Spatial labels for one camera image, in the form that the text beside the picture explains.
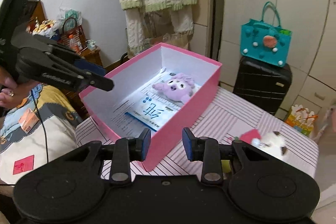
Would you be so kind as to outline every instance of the table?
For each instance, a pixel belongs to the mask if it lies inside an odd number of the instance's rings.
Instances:
[[[221,144],[231,144],[234,137],[239,137],[253,128],[258,129],[261,136],[268,132],[279,131],[285,137],[288,148],[286,162],[314,177],[319,155],[315,142],[278,118],[221,87],[218,87],[214,100],[191,130],[196,137],[207,136],[217,139]],[[91,117],[77,127],[76,139],[78,146],[93,140],[100,140],[103,144],[113,143],[108,136],[99,131]],[[110,160],[104,162],[102,178],[109,178],[110,166]],[[136,162],[132,162],[130,166],[132,180],[135,175],[196,174],[200,178],[202,170],[202,162],[187,160],[182,141],[151,172],[146,172]]]

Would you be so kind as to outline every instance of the red card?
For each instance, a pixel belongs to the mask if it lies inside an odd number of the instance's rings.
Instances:
[[[14,162],[13,175],[34,169],[34,155]]]
[[[252,129],[239,137],[240,140],[242,140],[243,142],[249,143],[249,144],[251,144],[254,138],[261,139],[261,136],[257,129]]]

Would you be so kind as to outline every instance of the stuffed toy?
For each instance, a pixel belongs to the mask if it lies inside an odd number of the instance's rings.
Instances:
[[[157,83],[152,87],[162,92],[167,98],[185,104],[193,95],[192,89],[195,87],[195,84],[190,76],[178,73],[164,83]]]

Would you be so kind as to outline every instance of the black cable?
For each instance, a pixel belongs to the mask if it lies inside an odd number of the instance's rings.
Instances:
[[[47,163],[49,163],[49,153],[48,153],[48,142],[47,142],[47,132],[45,130],[45,127],[44,127],[44,124],[43,124],[43,121],[42,121],[42,118],[41,118],[41,115],[40,115],[40,112],[39,112],[39,109],[37,107],[37,104],[36,104],[36,101],[35,101],[35,98],[34,98],[34,94],[32,91],[30,91],[31,93],[31,96],[33,98],[33,101],[34,101],[34,105],[36,107],[36,110],[37,110],[37,114],[39,116],[39,119],[41,121],[41,124],[42,124],[42,127],[43,127],[43,131],[44,131],[44,138],[45,138],[45,151],[46,151],[46,156],[47,156]],[[15,184],[0,184],[0,186],[15,186]]]

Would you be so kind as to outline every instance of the drawer handle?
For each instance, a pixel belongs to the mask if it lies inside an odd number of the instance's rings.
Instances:
[[[326,98],[325,96],[318,95],[316,92],[315,92],[314,95],[315,95],[315,97],[319,98],[322,101]]]

